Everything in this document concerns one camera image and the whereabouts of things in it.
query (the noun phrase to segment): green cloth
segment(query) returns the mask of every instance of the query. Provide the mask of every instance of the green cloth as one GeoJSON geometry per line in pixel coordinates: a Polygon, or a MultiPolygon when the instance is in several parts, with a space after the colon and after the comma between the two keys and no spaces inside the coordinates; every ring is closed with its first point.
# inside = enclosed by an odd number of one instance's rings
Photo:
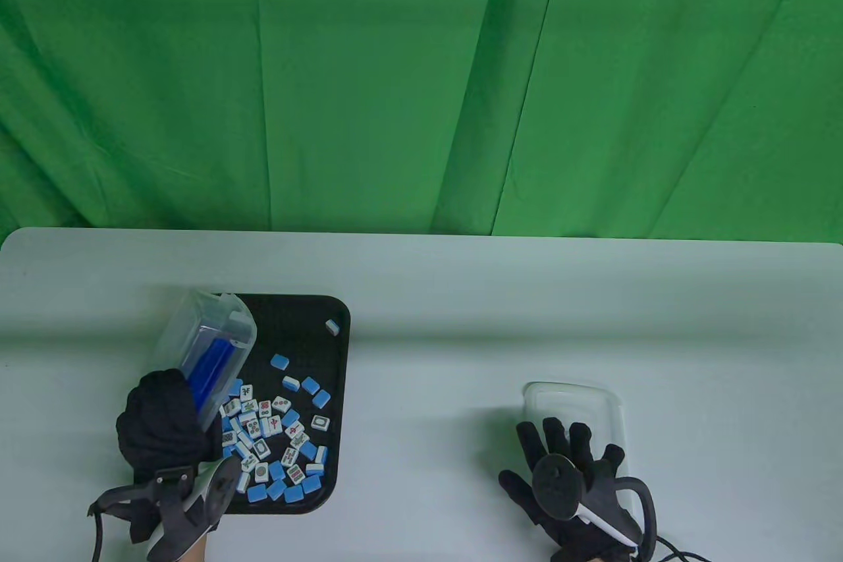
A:
{"type": "Polygon", "coordinates": [[[0,240],[840,242],[841,5],[0,0],[0,240]]]}

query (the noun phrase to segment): black glove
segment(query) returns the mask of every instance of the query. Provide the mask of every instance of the black glove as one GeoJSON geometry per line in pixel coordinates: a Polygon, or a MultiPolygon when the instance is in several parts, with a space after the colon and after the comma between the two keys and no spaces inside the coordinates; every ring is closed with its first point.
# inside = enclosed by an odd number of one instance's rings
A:
{"type": "MultiPolygon", "coordinates": [[[[571,424],[570,444],[565,438],[565,429],[557,418],[545,418],[542,426],[547,439],[547,450],[542,445],[538,430],[531,422],[524,421],[516,426],[518,439],[521,441],[521,448],[524,449],[531,472],[536,463],[550,451],[570,459],[584,475],[587,488],[590,488],[594,481],[595,471],[611,472],[613,477],[617,474],[618,466],[624,460],[624,451],[619,445],[608,444],[603,458],[595,462],[591,456],[591,430],[586,424],[571,424]]],[[[603,562],[629,562],[634,549],[619,543],[596,526],[586,524],[577,517],[572,520],[555,520],[548,516],[536,502],[533,488],[515,472],[504,470],[497,480],[509,494],[509,498],[527,512],[530,520],[535,525],[541,525],[547,535],[561,547],[551,558],[552,562],[588,562],[594,558],[602,559],[603,562]]]]}
{"type": "MultiPolygon", "coordinates": [[[[126,412],[117,418],[117,442],[134,470],[134,483],[147,483],[157,470],[196,466],[223,456],[223,427],[217,417],[207,432],[199,426],[193,394],[178,369],[141,378],[129,391],[126,412]]],[[[148,540],[161,520],[150,501],[132,502],[132,543],[148,540]]]]}

